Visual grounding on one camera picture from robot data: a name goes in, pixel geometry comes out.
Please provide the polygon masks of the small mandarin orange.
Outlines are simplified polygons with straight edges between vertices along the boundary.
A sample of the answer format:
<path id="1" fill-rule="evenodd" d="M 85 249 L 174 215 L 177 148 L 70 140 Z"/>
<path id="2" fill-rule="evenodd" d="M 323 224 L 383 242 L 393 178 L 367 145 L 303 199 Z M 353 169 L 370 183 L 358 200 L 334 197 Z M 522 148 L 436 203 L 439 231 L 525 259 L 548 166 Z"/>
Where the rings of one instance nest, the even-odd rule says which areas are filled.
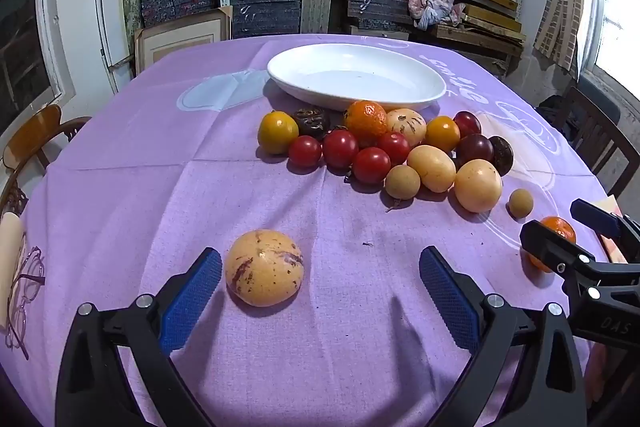
<path id="1" fill-rule="evenodd" d="M 539 223 L 553 232 L 556 236 L 562 237 L 562 241 L 559 239 L 552 239 L 549 234 L 542 238 L 542 242 L 538 246 L 542 246 L 542 249 L 536 249 L 536 253 L 544 253 L 545 251 L 556 251 L 558 246 L 564 246 L 566 243 L 576 244 L 577 235 L 573 225 L 565 219 L 558 216 L 548 216 L 539 220 Z M 530 251 L 526 251 L 526 258 L 528 261 L 538 270 L 544 273 L 552 273 L 553 268 L 546 265 L 539 257 L 532 254 Z"/>

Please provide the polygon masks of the small tan longan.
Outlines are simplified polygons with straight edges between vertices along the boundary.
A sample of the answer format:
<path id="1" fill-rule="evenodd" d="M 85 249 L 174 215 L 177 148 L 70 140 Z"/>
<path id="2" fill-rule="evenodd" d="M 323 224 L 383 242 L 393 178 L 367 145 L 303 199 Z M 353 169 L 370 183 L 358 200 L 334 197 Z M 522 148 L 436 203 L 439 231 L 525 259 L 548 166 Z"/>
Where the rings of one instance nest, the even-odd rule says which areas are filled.
<path id="1" fill-rule="evenodd" d="M 514 219 L 520 220 L 526 218 L 532 213 L 533 209 L 533 195 L 526 190 L 526 188 L 517 188 L 511 193 L 508 210 Z"/>

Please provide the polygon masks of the striped pepino melon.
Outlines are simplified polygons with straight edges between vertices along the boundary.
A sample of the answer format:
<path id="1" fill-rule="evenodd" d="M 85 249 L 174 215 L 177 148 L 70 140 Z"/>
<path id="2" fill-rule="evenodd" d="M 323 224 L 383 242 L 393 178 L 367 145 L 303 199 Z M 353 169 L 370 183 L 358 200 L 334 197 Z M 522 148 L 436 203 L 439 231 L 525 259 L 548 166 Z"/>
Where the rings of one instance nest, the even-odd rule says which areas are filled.
<path id="1" fill-rule="evenodd" d="M 304 254 L 291 237 L 277 231 L 241 235 L 224 259 L 229 291 L 256 308 L 277 306 L 295 296 L 304 275 Z"/>
<path id="2" fill-rule="evenodd" d="M 411 147 L 420 145 L 426 135 L 426 121 L 411 108 L 393 109 L 387 113 L 387 130 L 402 134 Z"/>

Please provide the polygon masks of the large yellow passion fruit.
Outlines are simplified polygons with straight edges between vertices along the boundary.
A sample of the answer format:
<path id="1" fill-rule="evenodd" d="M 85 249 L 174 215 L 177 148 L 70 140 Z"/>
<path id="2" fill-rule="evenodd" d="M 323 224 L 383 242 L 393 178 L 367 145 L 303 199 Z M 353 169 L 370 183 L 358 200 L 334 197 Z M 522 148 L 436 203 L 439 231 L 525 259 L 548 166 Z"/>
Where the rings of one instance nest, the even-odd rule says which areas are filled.
<path id="1" fill-rule="evenodd" d="M 484 159 L 473 159 L 460 167 L 454 180 L 454 195 L 469 212 L 490 211 L 502 194 L 502 179 L 494 165 Z"/>

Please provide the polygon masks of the dark purple plum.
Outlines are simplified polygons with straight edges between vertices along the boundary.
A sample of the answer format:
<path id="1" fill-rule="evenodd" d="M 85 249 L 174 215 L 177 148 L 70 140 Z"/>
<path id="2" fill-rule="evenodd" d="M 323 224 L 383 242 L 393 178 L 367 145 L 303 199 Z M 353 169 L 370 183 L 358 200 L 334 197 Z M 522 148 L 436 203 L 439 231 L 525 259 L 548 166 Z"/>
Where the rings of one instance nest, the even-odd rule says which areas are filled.
<path id="1" fill-rule="evenodd" d="M 492 143 L 480 133 L 472 133 L 465 136 L 456 147 L 456 165 L 458 168 L 474 159 L 491 161 L 492 156 L 494 156 Z"/>

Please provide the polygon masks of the red plum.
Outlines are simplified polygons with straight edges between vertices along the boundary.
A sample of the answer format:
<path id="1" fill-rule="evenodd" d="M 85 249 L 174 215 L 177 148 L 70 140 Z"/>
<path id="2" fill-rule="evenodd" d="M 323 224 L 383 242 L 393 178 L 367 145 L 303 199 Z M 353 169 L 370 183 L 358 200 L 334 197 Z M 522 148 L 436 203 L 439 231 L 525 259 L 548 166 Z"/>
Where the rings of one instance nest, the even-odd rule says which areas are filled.
<path id="1" fill-rule="evenodd" d="M 471 112 L 462 110 L 454 116 L 454 123 L 457 125 L 460 138 L 464 139 L 471 134 L 481 134 L 482 125 L 478 118 Z"/>

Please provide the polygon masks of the red cherry tomato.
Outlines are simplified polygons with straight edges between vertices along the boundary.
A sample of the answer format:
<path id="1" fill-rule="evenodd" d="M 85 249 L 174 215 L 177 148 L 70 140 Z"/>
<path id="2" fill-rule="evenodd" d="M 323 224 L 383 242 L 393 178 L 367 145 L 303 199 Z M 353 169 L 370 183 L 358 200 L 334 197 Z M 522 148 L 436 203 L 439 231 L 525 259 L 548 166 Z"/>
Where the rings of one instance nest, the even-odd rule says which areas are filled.
<path id="1" fill-rule="evenodd" d="M 390 156 L 378 147 L 367 147 L 356 155 L 352 174 L 363 184 L 380 184 L 390 172 Z"/>
<path id="2" fill-rule="evenodd" d="M 310 135 L 301 135 L 288 148 L 288 160 L 300 169 L 316 168 L 322 157 L 322 146 Z"/>
<path id="3" fill-rule="evenodd" d="M 384 150 L 393 166 L 403 164 L 411 150 L 408 140 L 398 132 L 386 132 L 378 138 L 376 146 Z"/>
<path id="4" fill-rule="evenodd" d="M 334 129 L 322 142 L 326 165 L 335 170 L 348 170 L 359 152 L 355 135 L 345 129 Z"/>

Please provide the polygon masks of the large mandarin orange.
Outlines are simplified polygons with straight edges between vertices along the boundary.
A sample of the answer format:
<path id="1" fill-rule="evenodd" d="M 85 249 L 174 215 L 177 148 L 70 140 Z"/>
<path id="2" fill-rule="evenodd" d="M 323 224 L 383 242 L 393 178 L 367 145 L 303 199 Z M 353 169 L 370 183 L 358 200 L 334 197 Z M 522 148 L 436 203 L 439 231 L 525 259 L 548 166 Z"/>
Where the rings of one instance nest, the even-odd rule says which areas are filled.
<path id="1" fill-rule="evenodd" d="M 361 148 L 374 145 L 387 132 L 386 110 L 376 102 L 361 100 L 350 104 L 343 121 Z"/>

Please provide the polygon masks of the dark wrinkled purple fruit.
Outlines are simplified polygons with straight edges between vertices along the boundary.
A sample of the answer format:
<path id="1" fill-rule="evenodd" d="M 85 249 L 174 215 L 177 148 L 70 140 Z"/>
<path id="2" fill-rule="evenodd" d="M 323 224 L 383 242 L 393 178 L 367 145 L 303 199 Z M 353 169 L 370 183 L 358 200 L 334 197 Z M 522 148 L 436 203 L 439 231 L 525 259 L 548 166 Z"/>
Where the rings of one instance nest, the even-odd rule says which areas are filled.
<path id="1" fill-rule="evenodd" d="M 329 113 L 319 107 L 297 109 L 293 114 L 300 135 L 312 136 L 321 140 L 331 126 Z"/>

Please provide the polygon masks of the dark passion fruit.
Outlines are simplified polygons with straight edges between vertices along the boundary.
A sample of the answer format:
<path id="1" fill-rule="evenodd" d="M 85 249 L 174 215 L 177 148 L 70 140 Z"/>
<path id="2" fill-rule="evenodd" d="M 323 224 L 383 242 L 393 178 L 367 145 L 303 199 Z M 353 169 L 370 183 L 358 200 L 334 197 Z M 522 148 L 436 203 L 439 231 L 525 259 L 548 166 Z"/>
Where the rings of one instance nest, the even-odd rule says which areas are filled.
<path id="1" fill-rule="evenodd" d="M 513 167 L 513 148 L 510 143 L 500 135 L 491 136 L 489 142 L 492 146 L 491 165 L 496 168 L 500 176 L 506 176 Z"/>

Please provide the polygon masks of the dark wooden chair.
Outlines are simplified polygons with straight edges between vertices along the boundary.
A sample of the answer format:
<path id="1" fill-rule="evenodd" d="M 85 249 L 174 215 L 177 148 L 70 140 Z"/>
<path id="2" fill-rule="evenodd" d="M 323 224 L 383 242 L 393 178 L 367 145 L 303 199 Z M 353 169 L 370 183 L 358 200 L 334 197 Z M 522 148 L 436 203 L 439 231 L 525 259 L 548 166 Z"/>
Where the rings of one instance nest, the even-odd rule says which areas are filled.
<path id="1" fill-rule="evenodd" d="M 569 87 L 563 95 L 559 112 L 553 119 L 552 126 L 556 130 L 562 131 L 570 123 L 573 108 L 579 108 L 585 119 L 568 143 L 595 176 L 616 153 L 626 159 L 625 169 L 608 190 L 608 195 L 619 198 L 639 169 L 639 151 L 617 124 L 576 87 Z"/>

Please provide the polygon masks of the purple printed tablecloth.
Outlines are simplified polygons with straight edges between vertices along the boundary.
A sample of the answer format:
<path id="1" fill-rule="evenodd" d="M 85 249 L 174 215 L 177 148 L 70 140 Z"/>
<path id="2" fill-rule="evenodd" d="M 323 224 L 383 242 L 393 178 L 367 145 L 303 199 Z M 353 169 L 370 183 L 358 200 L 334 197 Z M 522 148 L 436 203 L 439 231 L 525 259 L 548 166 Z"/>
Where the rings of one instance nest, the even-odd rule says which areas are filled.
<path id="1" fill-rule="evenodd" d="M 304 256 L 302 288 L 254 309 L 219 286 L 172 358 L 221 426 L 421 426 L 469 355 L 456 347 L 418 274 L 422 249 L 512 305 L 564 303 L 559 277 L 521 256 L 506 207 L 470 215 L 422 192 L 395 207 L 318 168 L 297 173 L 259 152 L 257 129 L 294 98 L 266 72 L 305 35 L 248 38 L 170 54 L 93 116 L 52 161 L 23 213 L 46 283 L 26 307 L 24 350 L 2 369 L 43 425 L 81 303 L 130 305 L 256 229 Z"/>

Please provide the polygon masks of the eyeglasses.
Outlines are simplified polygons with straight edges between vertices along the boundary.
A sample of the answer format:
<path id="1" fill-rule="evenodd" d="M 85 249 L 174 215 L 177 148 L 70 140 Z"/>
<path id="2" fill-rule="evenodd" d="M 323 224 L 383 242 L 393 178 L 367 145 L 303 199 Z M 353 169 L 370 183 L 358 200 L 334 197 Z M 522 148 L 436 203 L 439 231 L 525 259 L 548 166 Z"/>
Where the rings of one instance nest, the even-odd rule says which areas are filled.
<path id="1" fill-rule="evenodd" d="M 6 304 L 6 347 L 20 350 L 26 361 L 29 360 L 25 340 L 27 308 L 35 301 L 45 283 L 43 253 L 39 247 L 34 246 L 18 264 Z"/>

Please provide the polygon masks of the white oval plate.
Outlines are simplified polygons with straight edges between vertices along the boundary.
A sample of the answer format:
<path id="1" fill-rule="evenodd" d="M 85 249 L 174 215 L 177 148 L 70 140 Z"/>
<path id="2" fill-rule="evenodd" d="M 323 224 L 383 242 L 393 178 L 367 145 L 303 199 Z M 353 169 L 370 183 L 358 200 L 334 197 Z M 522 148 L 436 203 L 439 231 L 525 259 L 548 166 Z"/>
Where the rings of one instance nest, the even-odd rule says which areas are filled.
<path id="1" fill-rule="evenodd" d="M 293 98 L 339 112 L 358 101 L 418 110 L 447 91 L 445 79 L 416 58 L 363 44 L 296 46 L 275 55 L 267 72 Z"/>

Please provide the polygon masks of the framed picture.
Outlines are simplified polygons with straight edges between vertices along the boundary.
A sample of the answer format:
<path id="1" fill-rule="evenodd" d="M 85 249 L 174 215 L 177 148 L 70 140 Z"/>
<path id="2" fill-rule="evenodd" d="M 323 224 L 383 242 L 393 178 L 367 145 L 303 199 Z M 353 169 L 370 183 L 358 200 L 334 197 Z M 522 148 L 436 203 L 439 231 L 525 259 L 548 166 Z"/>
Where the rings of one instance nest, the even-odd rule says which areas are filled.
<path id="1" fill-rule="evenodd" d="M 228 5 L 138 30 L 134 35 L 136 74 L 172 52 L 229 40 L 232 15 L 233 9 Z"/>

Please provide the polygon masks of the crumpled pink cloth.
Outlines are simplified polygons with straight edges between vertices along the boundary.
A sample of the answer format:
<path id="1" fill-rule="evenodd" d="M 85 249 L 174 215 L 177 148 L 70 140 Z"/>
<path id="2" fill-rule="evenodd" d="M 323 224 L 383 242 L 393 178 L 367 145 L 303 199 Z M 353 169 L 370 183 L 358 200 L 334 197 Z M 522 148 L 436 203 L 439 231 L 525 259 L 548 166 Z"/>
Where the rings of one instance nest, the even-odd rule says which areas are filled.
<path id="1" fill-rule="evenodd" d="M 466 8 L 465 3 L 454 0 L 407 0 L 407 3 L 413 26 L 420 30 L 439 24 L 456 27 L 461 23 Z"/>

